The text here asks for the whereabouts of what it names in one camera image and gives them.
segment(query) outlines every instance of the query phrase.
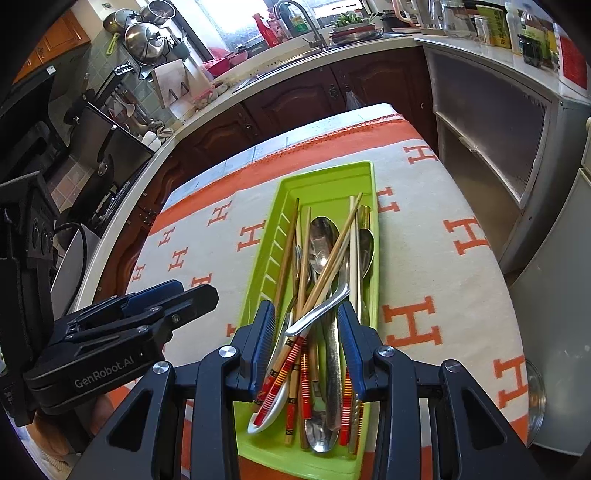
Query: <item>stainless steel pot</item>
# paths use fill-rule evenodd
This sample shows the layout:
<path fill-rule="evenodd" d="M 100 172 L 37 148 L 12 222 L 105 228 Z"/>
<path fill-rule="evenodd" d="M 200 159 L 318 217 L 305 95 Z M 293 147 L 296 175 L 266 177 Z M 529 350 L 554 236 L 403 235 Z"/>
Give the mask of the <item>stainless steel pot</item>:
<path fill-rule="evenodd" d="M 144 65 L 154 65 L 164 51 L 165 38 L 151 23 L 136 23 L 125 30 L 125 45 L 133 57 Z"/>
<path fill-rule="evenodd" d="M 139 16 L 143 22 L 152 23 L 159 27 L 176 14 L 177 11 L 174 7 L 168 2 L 164 2 L 164 0 L 153 0 L 139 11 Z"/>
<path fill-rule="evenodd" d="M 129 8 L 120 8 L 117 11 L 107 15 L 103 20 L 103 28 L 111 34 L 123 35 L 126 28 L 131 24 L 138 23 L 137 13 Z"/>

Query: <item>window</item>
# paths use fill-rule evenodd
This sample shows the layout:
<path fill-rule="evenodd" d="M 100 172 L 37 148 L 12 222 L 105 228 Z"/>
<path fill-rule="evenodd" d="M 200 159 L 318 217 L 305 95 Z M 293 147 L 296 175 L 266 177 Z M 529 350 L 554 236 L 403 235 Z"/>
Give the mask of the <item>window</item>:
<path fill-rule="evenodd" d="M 263 0 L 175 0 L 174 6 L 213 58 L 223 57 L 238 45 L 250 47 L 262 41 L 252 16 L 268 16 Z"/>
<path fill-rule="evenodd" d="M 245 45 L 263 42 L 253 19 L 254 14 L 268 18 L 268 9 L 277 0 L 173 0 L 175 22 L 183 29 L 203 60 L 219 59 Z M 333 15 L 362 8 L 361 0 L 296 0 L 307 3 L 310 13 L 330 24 Z"/>

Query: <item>faucet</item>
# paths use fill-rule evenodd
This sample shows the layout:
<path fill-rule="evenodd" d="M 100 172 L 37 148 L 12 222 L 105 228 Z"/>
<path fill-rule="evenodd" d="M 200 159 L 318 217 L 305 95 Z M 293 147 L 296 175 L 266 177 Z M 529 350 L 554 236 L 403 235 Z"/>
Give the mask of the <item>faucet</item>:
<path fill-rule="evenodd" d="M 281 18 L 281 16 L 279 15 L 279 7 L 284 4 L 285 5 L 292 4 L 294 7 L 298 8 L 300 10 L 302 15 L 304 15 L 304 18 L 308 22 L 308 25 L 312 29 L 312 32 L 314 32 L 314 38 L 316 39 L 316 41 L 314 41 L 314 42 L 310 42 L 310 41 L 308 42 L 308 45 L 310 46 L 310 48 L 318 47 L 320 49 L 320 51 L 325 51 L 328 48 L 328 45 L 326 44 L 326 40 L 324 39 L 322 34 L 318 31 L 318 28 L 316 28 L 316 26 L 314 25 L 314 22 L 310 18 L 306 9 L 304 7 L 302 7 L 298 2 L 296 2 L 294 0 L 279 0 L 273 6 L 273 15 L 275 15 L 275 18 Z"/>

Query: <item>power cord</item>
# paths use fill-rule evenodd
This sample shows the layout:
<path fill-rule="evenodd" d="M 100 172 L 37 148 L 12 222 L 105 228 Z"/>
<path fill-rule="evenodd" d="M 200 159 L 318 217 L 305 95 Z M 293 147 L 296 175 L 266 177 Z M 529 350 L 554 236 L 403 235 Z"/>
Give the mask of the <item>power cord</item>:
<path fill-rule="evenodd" d="M 86 257 L 88 256 L 88 244 L 86 243 L 86 232 L 82 228 L 81 224 L 76 223 L 76 222 L 63 223 L 62 225 L 60 225 L 54 229 L 53 235 L 55 236 L 58 233 L 60 233 L 61 231 L 68 230 L 70 228 L 76 228 L 80 232 L 80 236 L 82 237 L 82 271 L 80 272 L 80 278 L 78 279 L 78 285 L 76 285 L 74 293 L 72 293 L 72 297 L 70 298 L 70 300 L 66 304 L 66 308 L 64 309 L 61 316 L 67 315 L 67 313 L 70 311 L 72 303 L 74 303 L 74 299 L 76 298 L 76 296 L 78 295 L 78 292 L 80 291 L 80 287 L 82 286 L 82 281 L 84 280 L 84 275 L 86 274 Z"/>

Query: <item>wooden cabinet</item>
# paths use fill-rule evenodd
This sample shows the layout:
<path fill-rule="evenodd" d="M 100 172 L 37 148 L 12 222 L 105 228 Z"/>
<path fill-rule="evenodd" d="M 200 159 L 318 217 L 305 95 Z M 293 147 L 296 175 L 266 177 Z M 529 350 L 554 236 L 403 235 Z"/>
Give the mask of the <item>wooden cabinet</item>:
<path fill-rule="evenodd" d="M 44 63 L 49 63 L 59 55 L 89 41 L 88 35 L 82 29 L 74 14 L 68 10 L 47 30 L 21 71 L 18 72 L 14 83 Z"/>
<path fill-rule="evenodd" d="M 345 111 L 345 101 L 329 67 L 321 67 L 269 87 L 244 101 L 264 140 Z"/>
<path fill-rule="evenodd" d="M 30 72 L 35 70 L 37 67 L 40 67 L 41 65 L 42 65 L 41 59 L 39 58 L 39 55 L 37 55 L 37 51 L 35 50 L 33 53 L 31 53 L 29 55 L 29 58 L 27 58 L 27 61 L 22 66 L 21 71 L 18 72 L 18 75 L 14 81 L 15 82 L 19 81 L 25 75 L 29 74 Z"/>
<path fill-rule="evenodd" d="M 183 168 L 193 178 L 263 140 L 255 122 L 240 104 L 220 113 L 178 145 Z"/>
<path fill-rule="evenodd" d="M 344 95 L 352 91 L 366 105 L 389 103 L 437 151 L 431 83 L 421 47 L 353 57 L 331 68 Z"/>
<path fill-rule="evenodd" d="M 150 217 L 135 206 L 111 250 L 96 289 L 94 302 L 108 299 L 113 295 L 125 294 L 151 226 Z"/>
<path fill-rule="evenodd" d="M 191 178 L 183 169 L 181 155 L 175 150 L 142 192 L 121 230 L 100 277 L 94 301 L 125 294 L 154 219 L 162 210 L 170 193 Z"/>

